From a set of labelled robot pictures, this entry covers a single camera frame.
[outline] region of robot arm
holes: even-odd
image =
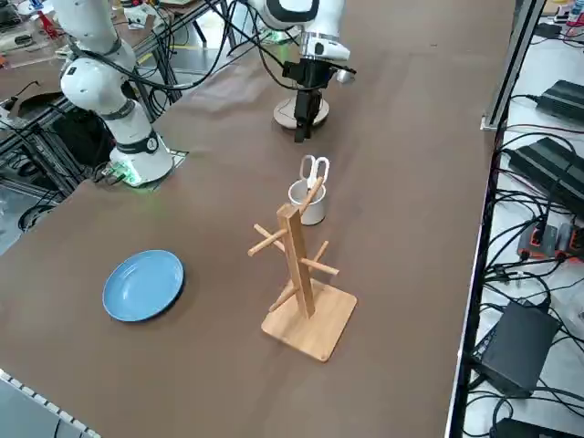
[[[59,23],[75,45],[107,57],[132,71],[136,56],[121,40],[110,18],[107,0],[53,0]],[[152,129],[139,102],[121,91],[128,77],[90,57],[78,57],[61,77],[63,94],[77,107],[97,113],[116,139],[110,158],[129,185],[160,179],[172,168],[172,156]]]
[[[296,141],[310,138],[325,89],[339,66],[333,61],[349,59],[349,50],[339,42],[339,22],[345,0],[248,0],[272,27],[302,26],[301,59],[286,62],[285,78],[301,87],[297,92]],[[141,0],[131,0],[141,5]],[[110,18],[107,0],[53,0],[63,29],[74,38],[71,62],[61,78],[61,88],[76,106],[96,112],[116,139],[110,158],[121,167],[126,183],[134,186],[155,181],[172,168],[172,156],[149,123],[139,102],[126,98],[121,85],[136,65],[130,45],[121,40]],[[120,70],[88,57],[99,54]],[[339,72],[353,72],[342,68]]]
[[[345,0],[249,0],[270,27],[301,26],[300,62],[285,62],[283,76],[301,87],[297,92],[294,116],[296,142],[309,139],[322,101],[321,89],[329,85],[338,66],[350,51],[339,42],[339,26]],[[353,70],[342,70],[343,79]]]

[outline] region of wooden stand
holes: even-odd
[[[316,360],[326,362],[349,322],[350,315],[357,305],[357,299],[347,292],[310,278],[311,269],[334,276],[339,273],[338,269],[319,262],[329,242],[323,243],[312,260],[307,258],[304,245],[300,217],[314,199],[322,183],[322,178],[318,178],[300,207],[287,203],[277,211],[281,229],[276,233],[270,234],[256,224],[255,230],[266,240],[251,248],[247,253],[253,256],[262,249],[275,245],[286,253],[290,271],[290,281],[276,303],[269,309],[262,324],[262,330],[290,347],[299,349]]]

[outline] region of blue plate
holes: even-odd
[[[179,295],[184,270],[168,251],[144,251],[119,265],[103,288],[103,307],[120,321],[143,321],[164,311]]]

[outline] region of scissors handle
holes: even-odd
[[[308,175],[306,175],[306,173],[305,173],[305,164],[307,161],[310,162],[310,167],[308,169]],[[302,157],[302,162],[300,163],[300,179],[301,180],[307,180],[308,178],[310,178],[310,175],[312,173],[312,168],[314,167],[316,162],[317,162],[317,159],[314,158],[314,155],[305,155],[304,157]]]
[[[305,171],[306,162],[310,162],[310,172],[308,175]],[[320,157],[316,159],[314,155],[305,155],[302,157],[302,163],[300,164],[300,179],[307,180],[308,189],[311,189],[317,181],[318,172],[320,168],[324,168],[322,173],[323,183],[327,181],[329,177],[330,161],[328,158]]]
[[[310,178],[308,178],[308,188],[312,188],[312,186],[317,182],[318,173],[320,172],[321,168],[324,170],[320,176],[322,176],[322,182],[325,183],[329,177],[330,169],[330,161],[328,158],[320,157],[315,161],[314,165],[312,166],[312,171],[310,172]]]

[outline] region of pen holder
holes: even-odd
[[[308,193],[307,180],[298,180],[293,183],[288,190],[288,198],[295,206],[300,206],[306,199]],[[324,184],[317,192],[314,201],[308,205],[307,210],[302,214],[303,225],[316,225],[325,218],[327,189]]]

